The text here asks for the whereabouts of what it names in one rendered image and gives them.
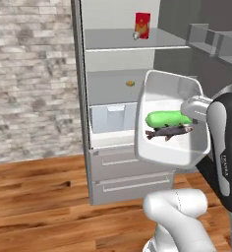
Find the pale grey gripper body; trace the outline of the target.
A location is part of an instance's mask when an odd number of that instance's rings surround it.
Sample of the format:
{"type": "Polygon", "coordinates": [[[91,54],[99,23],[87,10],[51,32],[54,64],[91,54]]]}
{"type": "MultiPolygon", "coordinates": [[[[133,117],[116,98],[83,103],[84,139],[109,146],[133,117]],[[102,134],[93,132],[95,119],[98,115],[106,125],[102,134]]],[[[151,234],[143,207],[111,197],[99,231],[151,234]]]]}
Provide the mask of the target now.
{"type": "Polygon", "coordinates": [[[189,117],[193,122],[206,122],[206,111],[212,99],[202,96],[194,95],[181,104],[181,113],[189,117]]]}

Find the white tupperware container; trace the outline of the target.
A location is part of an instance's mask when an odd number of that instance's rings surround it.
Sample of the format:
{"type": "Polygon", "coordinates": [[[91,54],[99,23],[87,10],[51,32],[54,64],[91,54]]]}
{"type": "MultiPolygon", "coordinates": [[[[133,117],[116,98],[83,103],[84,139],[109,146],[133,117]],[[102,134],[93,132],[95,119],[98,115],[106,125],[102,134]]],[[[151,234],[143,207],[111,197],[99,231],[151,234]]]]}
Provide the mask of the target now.
{"type": "Polygon", "coordinates": [[[138,159],[171,168],[190,169],[210,151],[210,137],[205,122],[195,121],[190,133],[149,140],[145,131],[153,131],[145,123],[146,116],[158,110],[180,110],[181,104],[194,95],[203,95],[198,80],[178,74],[149,70],[141,88],[135,126],[135,155],[138,159]]]}

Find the grey fridge door bin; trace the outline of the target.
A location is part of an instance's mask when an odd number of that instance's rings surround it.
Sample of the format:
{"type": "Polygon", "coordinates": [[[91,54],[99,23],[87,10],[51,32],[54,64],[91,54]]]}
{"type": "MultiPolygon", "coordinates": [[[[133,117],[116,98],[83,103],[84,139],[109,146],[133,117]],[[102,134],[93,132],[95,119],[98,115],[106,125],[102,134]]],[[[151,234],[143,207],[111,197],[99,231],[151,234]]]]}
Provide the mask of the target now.
{"type": "Polygon", "coordinates": [[[217,56],[232,65],[232,33],[221,36],[217,46],[217,56]]]}
{"type": "Polygon", "coordinates": [[[217,54],[220,36],[221,32],[211,30],[208,24],[189,24],[187,44],[213,57],[217,54]]]}

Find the grey fridge shelf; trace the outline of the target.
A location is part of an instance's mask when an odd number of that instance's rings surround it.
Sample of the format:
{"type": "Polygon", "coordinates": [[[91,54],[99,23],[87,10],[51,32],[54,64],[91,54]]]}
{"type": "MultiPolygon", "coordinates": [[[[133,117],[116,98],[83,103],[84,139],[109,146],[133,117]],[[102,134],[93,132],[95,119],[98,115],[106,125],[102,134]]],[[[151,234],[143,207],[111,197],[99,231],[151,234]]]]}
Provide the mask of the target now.
{"type": "Polygon", "coordinates": [[[134,39],[132,29],[85,30],[86,50],[184,47],[186,40],[158,28],[149,30],[148,39],[134,39]]]}
{"type": "Polygon", "coordinates": [[[147,69],[113,70],[87,73],[87,93],[90,105],[136,102],[147,69]],[[133,87],[127,81],[135,81],[133,87]]]}

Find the grey fridge door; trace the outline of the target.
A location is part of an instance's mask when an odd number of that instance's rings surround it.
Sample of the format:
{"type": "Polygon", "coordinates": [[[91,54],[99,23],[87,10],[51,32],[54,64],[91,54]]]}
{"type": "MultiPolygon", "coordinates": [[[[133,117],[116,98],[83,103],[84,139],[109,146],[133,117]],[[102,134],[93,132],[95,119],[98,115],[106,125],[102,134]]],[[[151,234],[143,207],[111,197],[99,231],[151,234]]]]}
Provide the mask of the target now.
{"type": "MultiPolygon", "coordinates": [[[[187,34],[189,24],[208,24],[211,30],[221,32],[221,35],[232,33],[232,0],[191,0],[187,34]]],[[[191,71],[198,77],[206,96],[218,95],[232,85],[231,64],[217,54],[211,57],[204,51],[191,48],[191,71]]]]}

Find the grey fridge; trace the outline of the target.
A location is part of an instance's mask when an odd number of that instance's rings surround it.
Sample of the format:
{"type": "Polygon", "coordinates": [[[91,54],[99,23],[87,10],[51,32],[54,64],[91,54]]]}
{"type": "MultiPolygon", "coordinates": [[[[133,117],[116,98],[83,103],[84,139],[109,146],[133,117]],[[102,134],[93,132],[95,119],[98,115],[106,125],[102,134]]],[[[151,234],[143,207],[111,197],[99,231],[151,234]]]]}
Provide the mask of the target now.
{"type": "Polygon", "coordinates": [[[191,0],[71,0],[83,146],[89,200],[92,198],[89,152],[95,149],[134,146],[135,129],[95,134],[91,130],[87,73],[147,69],[198,80],[191,71],[192,48],[134,48],[86,50],[85,30],[132,29],[137,12],[150,13],[149,29],[158,28],[186,40],[191,0]]]}

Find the green cucumber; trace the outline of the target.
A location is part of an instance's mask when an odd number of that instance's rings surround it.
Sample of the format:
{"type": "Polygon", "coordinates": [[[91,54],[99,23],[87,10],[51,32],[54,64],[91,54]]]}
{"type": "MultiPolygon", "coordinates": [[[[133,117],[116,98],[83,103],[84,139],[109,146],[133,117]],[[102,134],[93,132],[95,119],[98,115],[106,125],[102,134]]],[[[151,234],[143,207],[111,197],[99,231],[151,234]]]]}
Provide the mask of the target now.
{"type": "Polygon", "coordinates": [[[187,125],[191,124],[192,120],[180,110],[158,110],[150,112],[145,118],[145,123],[151,128],[160,128],[187,125]]]}

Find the dark grey fish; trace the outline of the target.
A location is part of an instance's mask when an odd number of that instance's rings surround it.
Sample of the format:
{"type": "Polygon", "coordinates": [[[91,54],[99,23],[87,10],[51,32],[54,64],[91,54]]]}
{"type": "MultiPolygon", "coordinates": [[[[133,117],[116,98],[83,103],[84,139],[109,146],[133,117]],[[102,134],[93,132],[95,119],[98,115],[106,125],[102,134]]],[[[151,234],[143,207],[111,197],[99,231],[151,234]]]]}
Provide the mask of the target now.
{"type": "Polygon", "coordinates": [[[165,141],[169,141],[173,136],[190,133],[194,130],[192,126],[176,126],[155,128],[153,131],[145,131],[146,137],[151,140],[153,137],[165,137],[165,141]]]}

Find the clear crisper drawer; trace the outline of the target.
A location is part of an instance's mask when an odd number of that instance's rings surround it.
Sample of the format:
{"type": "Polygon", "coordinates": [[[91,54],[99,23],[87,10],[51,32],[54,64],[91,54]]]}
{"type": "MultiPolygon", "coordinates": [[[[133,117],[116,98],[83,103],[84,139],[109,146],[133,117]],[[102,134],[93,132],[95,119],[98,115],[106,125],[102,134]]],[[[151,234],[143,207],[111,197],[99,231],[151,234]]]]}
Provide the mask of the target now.
{"type": "Polygon", "coordinates": [[[107,133],[135,129],[135,102],[94,105],[90,108],[93,133],[107,133]]]}

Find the red carton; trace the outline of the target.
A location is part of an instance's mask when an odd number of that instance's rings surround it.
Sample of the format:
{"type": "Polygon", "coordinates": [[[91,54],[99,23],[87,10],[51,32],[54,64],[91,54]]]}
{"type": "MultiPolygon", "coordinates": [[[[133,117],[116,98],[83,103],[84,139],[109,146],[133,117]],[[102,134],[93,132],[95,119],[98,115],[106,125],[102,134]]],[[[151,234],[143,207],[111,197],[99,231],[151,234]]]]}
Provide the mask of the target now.
{"type": "Polygon", "coordinates": [[[135,32],[140,39],[148,39],[149,37],[150,13],[137,12],[135,32]]]}

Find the grey freezer drawer front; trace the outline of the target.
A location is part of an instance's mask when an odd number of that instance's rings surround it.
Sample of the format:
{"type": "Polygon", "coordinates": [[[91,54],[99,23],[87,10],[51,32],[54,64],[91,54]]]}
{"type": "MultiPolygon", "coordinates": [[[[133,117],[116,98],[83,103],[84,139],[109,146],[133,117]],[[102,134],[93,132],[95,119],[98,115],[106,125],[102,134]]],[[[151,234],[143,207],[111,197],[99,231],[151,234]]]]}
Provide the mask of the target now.
{"type": "Polygon", "coordinates": [[[102,205],[107,203],[114,203],[126,200],[140,199],[145,197],[148,193],[169,190],[173,186],[174,172],[159,172],[147,175],[132,176],[118,179],[101,180],[92,183],[92,198],[90,199],[93,205],[102,205]],[[112,192],[103,192],[102,188],[134,185],[139,183],[147,183],[156,180],[162,180],[165,177],[170,179],[169,183],[150,185],[140,188],[125,189],[112,192]]]}
{"type": "Polygon", "coordinates": [[[133,145],[91,150],[89,152],[89,157],[91,162],[91,178],[93,181],[173,171],[173,168],[171,167],[140,160],[138,162],[118,165],[101,165],[103,160],[107,162],[124,159],[137,159],[134,154],[133,145]]]}

